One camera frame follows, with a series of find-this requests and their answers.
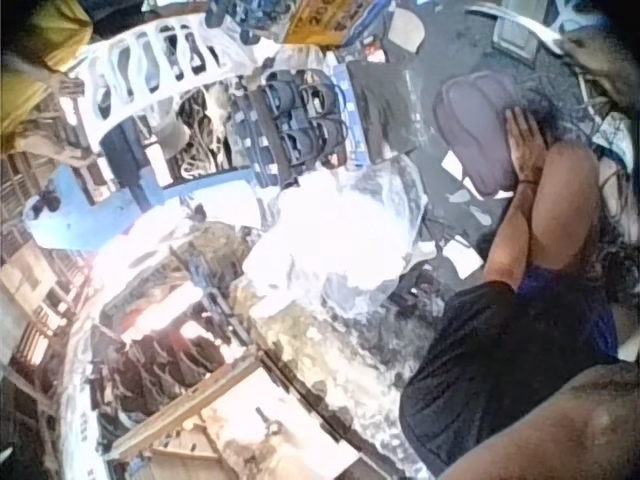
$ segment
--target clear plastic bag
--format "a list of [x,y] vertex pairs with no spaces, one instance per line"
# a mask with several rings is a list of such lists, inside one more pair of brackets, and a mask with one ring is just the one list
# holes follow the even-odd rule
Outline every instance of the clear plastic bag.
[[376,309],[411,258],[426,204],[405,156],[358,171],[317,170],[280,193],[273,227],[244,271],[268,316],[291,301],[345,317]]

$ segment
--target hand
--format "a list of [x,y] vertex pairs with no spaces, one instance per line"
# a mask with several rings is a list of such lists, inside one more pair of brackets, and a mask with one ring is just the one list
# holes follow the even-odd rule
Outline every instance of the hand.
[[518,180],[539,183],[542,176],[547,147],[533,116],[516,107],[506,111],[507,137],[511,161]]
[[58,97],[84,96],[84,81],[80,78],[71,78],[62,72],[55,72],[51,74],[47,83]]

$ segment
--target knee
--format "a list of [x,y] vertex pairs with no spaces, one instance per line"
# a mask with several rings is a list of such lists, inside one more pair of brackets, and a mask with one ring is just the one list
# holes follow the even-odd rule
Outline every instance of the knee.
[[575,175],[583,172],[597,178],[598,159],[594,153],[584,144],[579,142],[558,142],[547,153],[545,168],[553,170],[567,170],[567,173]]

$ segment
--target fingers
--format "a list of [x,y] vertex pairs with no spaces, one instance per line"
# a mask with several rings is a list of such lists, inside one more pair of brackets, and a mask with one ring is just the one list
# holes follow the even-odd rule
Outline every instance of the fingers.
[[513,112],[511,110],[507,110],[505,116],[507,117],[507,134],[509,137],[509,142],[514,142],[517,144],[522,143],[522,133],[518,128],[518,124],[516,123],[516,119],[513,116]]
[[525,117],[524,112],[520,107],[516,107],[513,109],[514,116],[516,118],[516,123],[518,128],[520,129],[520,133],[523,137],[530,137],[531,130],[529,129],[529,124],[527,123],[527,118]]
[[520,107],[505,112],[507,119],[507,133],[517,143],[529,139],[543,140],[538,124],[531,113],[524,112]]
[[538,128],[538,123],[536,122],[536,119],[533,118],[533,115],[531,115],[531,113],[529,112],[527,112],[527,122],[529,124],[529,131],[531,132],[531,136],[533,137],[533,139],[536,141],[544,142],[542,134],[540,133],[540,129]]

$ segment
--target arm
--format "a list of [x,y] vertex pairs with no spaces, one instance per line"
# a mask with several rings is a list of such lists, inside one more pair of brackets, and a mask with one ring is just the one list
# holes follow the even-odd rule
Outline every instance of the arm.
[[59,97],[77,98],[84,95],[84,82],[51,69],[46,62],[33,62],[14,52],[3,52],[2,66],[24,73],[36,82],[44,83]]
[[527,266],[531,213],[546,156],[542,135],[533,117],[516,108],[507,110],[507,135],[518,187],[491,245],[485,281],[500,281],[518,289]]
[[29,62],[13,52],[3,53],[2,65],[12,68],[18,72],[22,72],[33,80],[47,85],[51,81],[51,77],[55,74],[53,70],[50,70],[48,67],[44,66],[44,64],[37,65],[33,62]]

